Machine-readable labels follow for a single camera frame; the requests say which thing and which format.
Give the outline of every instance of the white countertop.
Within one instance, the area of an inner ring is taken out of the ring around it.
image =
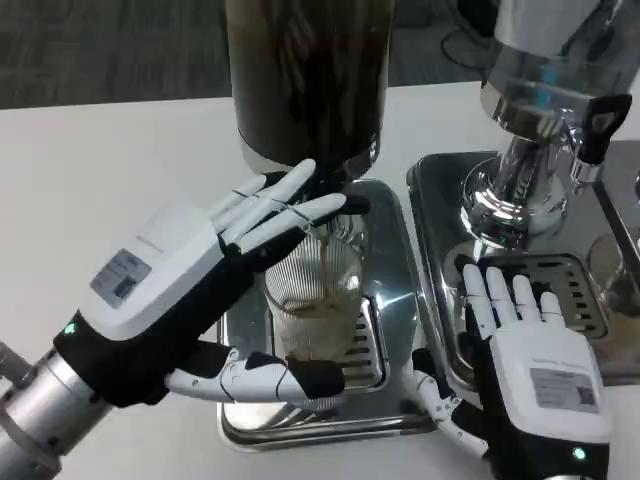
[[[391,89],[383,152],[367,174],[400,197],[429,153],[495,149],[479,83]],[[640,82],[634,91],[640,97]],[[640,138],[640,108],[618,133]],[[250,175],[231,99],[0,112],[0,337],[35,361],[73,315],[88,279],[180,189],[212,204]],[[640,469],[640,387],[610,391],[617,413],[611,480]],[[170,395],[114,411],[64,461],[65,480],[255,478],[489,479],[479,461],[439,433],[246,454],[218,435],[212,403]]]

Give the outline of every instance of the metal drip tray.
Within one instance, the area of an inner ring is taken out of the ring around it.
[[[625,186],[627,197],[633,196],[640,167],[639,145],[612,144],[605,164],[606,191],[603,187],[600,196],[606,196],[607,192],[614,198],[620,196],[617,190],[621,186]],[[434,319],[434,338],[438,339],[438,343],[430,346],[440,350],[451,380],[464,389],[472,389],[473,371],[466,359],[464,336],[460,335],[465,330],[462,278],[454,264],[455,258],[463,254],[478,263],[490,262],[513,274],[525,274],[532,283],[550,287],[559,297],[568,326],[589,338],[605,384],[639,383],[638,318],[611,311],[603,302],[607,285],[594,283],[594,268],[603,263],[603,254],[594,254],[597,251],[594,246],[602,238],[615,236],[600,196],[594,189],[587,189],[578,197],[569,197],[567,216],[559,228],[531,238],[526,252],[517,254],[487,245],[472,236],[465,226],[462,193],[469,172],[495,155],[496,152],[430,155],[407,176],[422,263],[427,269],[425,293]],[[561,159],[557,175],[570,191],[568,167],[568,159]],[[615,182],[608,184],[607,178],[614,178]],[[619,202],[618,213],[623,218],[637,219],[637,210],[633,208],[637,200],[627,197]]]
[[[220,404],[219,427],[248,451],[433,430],[416,398],[411,352],[425,346],[417,273],[397,198],[383,183],[361,181],[348,193],[365,196],[364,295],[353,344],[340,362],[347,385],[339,402],[305,405]],[[274,352],[264,294],[256,287],[219,322],[219,341],[242,356]]]
[[[373,391],[384,384],[387,358],[378,331],[371,300],[363,298],[353,343],[339,362],[347,393]]]
[[[520,255],[486,257],[509,277],[524,275],[534,286],[550,289],[558,297],[567,327],[591,339],[607,335],[607,322],[580,259],[574,255]]]

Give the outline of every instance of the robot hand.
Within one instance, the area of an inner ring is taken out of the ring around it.
[[[188,202],[159,212],[93,279],[54,340],[58,354],[117,407],[155,404],[169,390],[221,402],[340,394],[344,378],[332,362],[240,359],[232,347],[198,340],[307,228],[366,213],[366,202],[342,194],[294,205],[314,171],[305,160],[287,175],[259,176],[208,214]]]
[[[340,394],[332,362],[284,360],[202,342],[306,229],[368,203],[341,194],[296,201],[315,171],[260,176],[211,212],[164,208],[91,281],[85,301],[33,368],[0,344],[13,388],[0,408],[0,480],[43,480],[113,407],[158,403],[170,391],[223,402],[306,402]]]
[[[486,269],[489,295],[476,265],[462,273],[482,410],[457,398],[421,349],[414,376],[428,413],[447,436],[487,458],[498,478],[604,480],[612,421],[587,339],[566,328],[553,293],[543,293],[538,308],[526,277],[513,278],[514,305],[499,269]]]

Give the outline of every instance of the printed label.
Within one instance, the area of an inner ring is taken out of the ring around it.
[[[111,308],[118,308],[150,272],[149,265],[122,249],[91,281],[91,288]]]
[[[532,368],[531,380],[538,406],[599,413],[591,379],[582,373]]]

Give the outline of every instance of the gray carpet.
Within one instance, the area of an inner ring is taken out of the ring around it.
[[[398,0],[391,86],[480,78],[444,1]],[[0,108],[229,96],[223,25],[223,0],[0,0]]]

